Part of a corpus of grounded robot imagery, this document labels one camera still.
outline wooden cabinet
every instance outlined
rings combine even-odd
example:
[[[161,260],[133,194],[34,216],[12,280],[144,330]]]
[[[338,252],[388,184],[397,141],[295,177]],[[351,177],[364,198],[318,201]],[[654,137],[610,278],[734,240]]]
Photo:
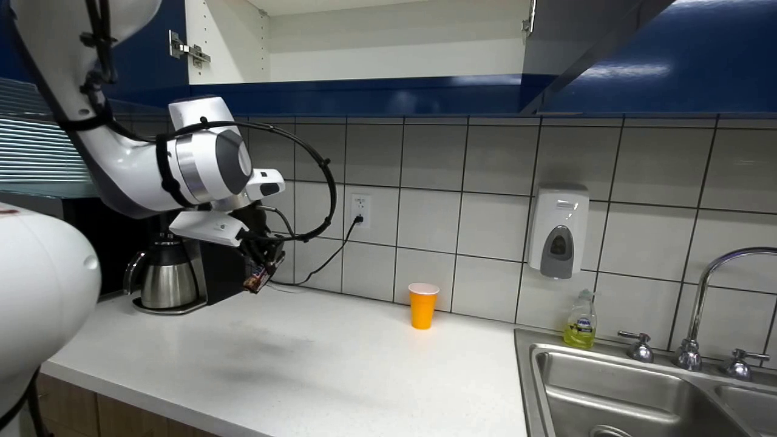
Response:
[[[54,437],[210,437],[210,433],[40,376],[42,416]]]

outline stainless steel sink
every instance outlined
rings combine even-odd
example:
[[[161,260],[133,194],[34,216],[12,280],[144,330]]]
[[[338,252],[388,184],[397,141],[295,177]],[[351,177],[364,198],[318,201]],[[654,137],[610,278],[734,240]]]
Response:
[[[777,437],[777,392],[517,330],[532,437]]]

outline tile backsplash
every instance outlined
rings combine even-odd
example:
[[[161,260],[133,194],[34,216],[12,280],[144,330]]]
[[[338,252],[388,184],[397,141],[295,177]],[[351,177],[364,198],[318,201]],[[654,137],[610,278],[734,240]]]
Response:
[[[742,246],[777,246],[777,121],[773,119],[273,119],[332,161],[332,228],[296,244],[279,280],[304,280],[353,223],[351,198],[371,198],[370,231],[311,280],[313,289],[406,303],[410,281],[442,288],[440,311],[556,330],[580,289],[598,295],[602,337],[644,330],[661,351],[686,337],[697,278]],[[308,156],[249,135],[261,169],[289,190],[268,200],[298,228],[326,214]],[[542,184],[586,184],[582,273],[547,280],[527,268]],[[743,257],[711,278],[703,352],[734,347],[777,363],[777,260]]]

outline electrical outlet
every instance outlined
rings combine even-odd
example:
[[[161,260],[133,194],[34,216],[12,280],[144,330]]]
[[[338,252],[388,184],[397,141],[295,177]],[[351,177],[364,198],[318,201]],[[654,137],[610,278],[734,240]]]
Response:
[[[370,226],[371,226],[371,198],[366,198],[366,194],[351,198],[351,216],[353,220],[362,216],[364,221],[358,223],[358,228],[359,231],[370,231]]]

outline stainless steel kettle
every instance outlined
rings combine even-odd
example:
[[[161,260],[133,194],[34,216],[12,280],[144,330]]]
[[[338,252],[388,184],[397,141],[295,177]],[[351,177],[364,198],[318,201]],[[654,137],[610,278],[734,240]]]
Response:
[[[184,311],[204,302],[184,240],[172,234],[161,234],[127,264],[125,292],[141,295],[133,303],[159,314]]]

